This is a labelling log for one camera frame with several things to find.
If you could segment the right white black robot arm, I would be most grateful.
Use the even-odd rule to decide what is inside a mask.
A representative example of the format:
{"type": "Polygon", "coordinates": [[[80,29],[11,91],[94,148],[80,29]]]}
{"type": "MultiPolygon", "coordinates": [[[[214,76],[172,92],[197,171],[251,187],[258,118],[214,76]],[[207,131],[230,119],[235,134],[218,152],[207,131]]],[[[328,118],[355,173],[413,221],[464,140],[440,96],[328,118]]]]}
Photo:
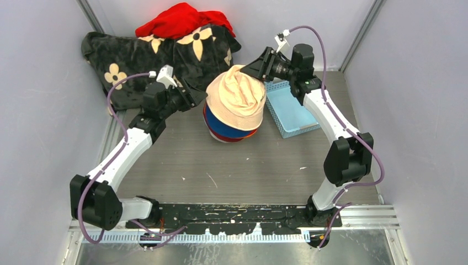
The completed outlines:
{"type": "Polygon", "coordinates": [[[304,210],[308,223],[319,227],[337,211],[336,202],[345,189],[370,173],[374,138],[360,132],[337,109],[325,79],[314,74],[312,46],[296,44],[292,50],[287,60],[281,52],[266,47],[259,58],[240,71],[260,81],[287,81],[292,96],[313,115],[327,136],[330,146],[323,163],[325,179],[308,198],[304,210]]]}

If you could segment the blue bucket hat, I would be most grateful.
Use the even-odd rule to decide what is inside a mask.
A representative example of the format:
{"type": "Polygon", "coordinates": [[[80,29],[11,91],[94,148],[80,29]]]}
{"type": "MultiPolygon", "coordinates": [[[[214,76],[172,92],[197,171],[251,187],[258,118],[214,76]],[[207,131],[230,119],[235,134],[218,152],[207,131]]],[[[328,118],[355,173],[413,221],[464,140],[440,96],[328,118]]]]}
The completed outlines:
{"type": "Polygon", "coordinates": [[[216,116],[214,116],[207,104],[204,105],[203,114],[209,129],[216,135],[220,135],[225,138],[243,139],[246,137],[250,137],[251,135],[255,134],[258,130],[253,129],[243,131],[224,124],[216,116]]]}

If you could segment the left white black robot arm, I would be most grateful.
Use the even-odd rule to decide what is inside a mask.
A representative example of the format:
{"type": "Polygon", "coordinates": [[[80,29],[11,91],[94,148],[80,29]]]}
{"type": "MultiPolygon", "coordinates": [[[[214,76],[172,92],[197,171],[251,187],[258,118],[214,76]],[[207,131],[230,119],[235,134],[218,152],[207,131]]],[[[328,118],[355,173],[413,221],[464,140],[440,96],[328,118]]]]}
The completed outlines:
{"type": "Polygon", "coordinates": [[[184,80],[147,85],[141,111],[125,129],[118,146],[87,175],[77,174],[70,181],[71,214],[81,230],[92,225],[110,231],[123,221],[137,221],[148,228],[160,223],[162,213],[157,200],[145,196],[120,199],[118,187],[140,156],[158,140],[166,120],[176,112],[197,107],[207,96],[184,80]]]}

